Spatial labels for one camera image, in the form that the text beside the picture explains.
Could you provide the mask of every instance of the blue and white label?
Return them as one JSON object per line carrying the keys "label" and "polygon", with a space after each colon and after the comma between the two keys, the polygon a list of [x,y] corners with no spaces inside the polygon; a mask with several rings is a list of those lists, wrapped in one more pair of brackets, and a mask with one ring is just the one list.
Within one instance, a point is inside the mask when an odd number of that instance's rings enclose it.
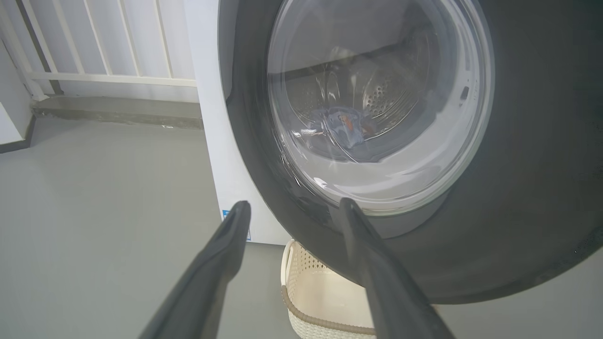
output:
{"label": "blue and white label", "polygon": [[[222,210],[222,220],[224,221],[224,219],[226,219],[226,216],[228,215],[227,210],[223,209]],[[249,230],[247,230],[247,241],[251,241],[251,234],[249,233]]]}

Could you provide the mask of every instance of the gray baseboard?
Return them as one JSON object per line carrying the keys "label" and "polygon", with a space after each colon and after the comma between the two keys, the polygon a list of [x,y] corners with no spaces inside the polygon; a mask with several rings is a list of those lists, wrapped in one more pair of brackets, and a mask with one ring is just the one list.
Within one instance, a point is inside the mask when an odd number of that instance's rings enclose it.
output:
{"label": "gray baseboard", "polygon": [[29,148],[31,145],[31,137],[34,134],[34,127],[36,125],[36,117],[31,116],[30,124],[27,125],[27,132],[25,134],[25,140],[11,142],[9,144],[0,145],[0,154],[12,151],[23,150]]}
{"label": "gray baseboard", "polygon": [[202,130],[199,104],[110,97],[52,97],[33,106],[38,118],[150,124]]}

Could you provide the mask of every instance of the washing machine door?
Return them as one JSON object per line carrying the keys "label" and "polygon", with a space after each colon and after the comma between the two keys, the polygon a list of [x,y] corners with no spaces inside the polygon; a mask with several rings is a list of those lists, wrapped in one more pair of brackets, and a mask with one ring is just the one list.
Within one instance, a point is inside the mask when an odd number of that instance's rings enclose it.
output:
{"label": "washing machine door", "polygon": [[434,303],[516,293],[600,248],[595,11],[539,3],[241,1],[227,108],[283,227],[354,280],[337,220],[353,198]]}

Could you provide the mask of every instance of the white wall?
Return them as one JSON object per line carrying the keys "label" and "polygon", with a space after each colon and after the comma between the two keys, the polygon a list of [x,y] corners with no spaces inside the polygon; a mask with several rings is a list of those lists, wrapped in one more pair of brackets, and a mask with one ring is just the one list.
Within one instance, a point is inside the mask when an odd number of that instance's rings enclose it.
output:
{"label": "white wall", "polygon": [[30,102],[31,95],[0,43],[0,144],[25,139],[31,119]]}
{"label": "white wall", "polygon": [[[21,20],[15,1],[0,1],[4,3],[13,19],[13,25],[33,70],[43,72],[42,64],[39,62],[33,44],[29,41],[29,34]],[[52,1],[30,0],[30,2],[58,71],[77,73]],[[194,79],[183,0],[160,0],[159,2],[174,77]],[[60,0],[60,3],[84,70],[86,73],[105,74],[83,0]],[[119,14],[118,0],[88,0],[88,3],[98,26],[98,33],[103,39],[113,73],[136,75]],[[159,23],[154,11],[154,0],[125,0],[125,9],[130,22],[133,44],[139,57],[141,75],[167,77],[168,69],[161,44]],[[53,93],[47,81],[39,83],[45,93]],[[85,81],[60,81],[60,85],[66,95],[198,102],[197,90],[193,87]]]}

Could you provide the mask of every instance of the laundry basket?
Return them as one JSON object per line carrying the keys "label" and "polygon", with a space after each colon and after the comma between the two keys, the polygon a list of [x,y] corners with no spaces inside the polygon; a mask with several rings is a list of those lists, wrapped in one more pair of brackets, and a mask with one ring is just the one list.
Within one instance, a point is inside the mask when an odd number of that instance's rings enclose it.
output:
{"label": "laundry basket", "polygon": [[333,272],[291,240],[280,267],[291,326],[303,339],[376,338],[363,287]]}

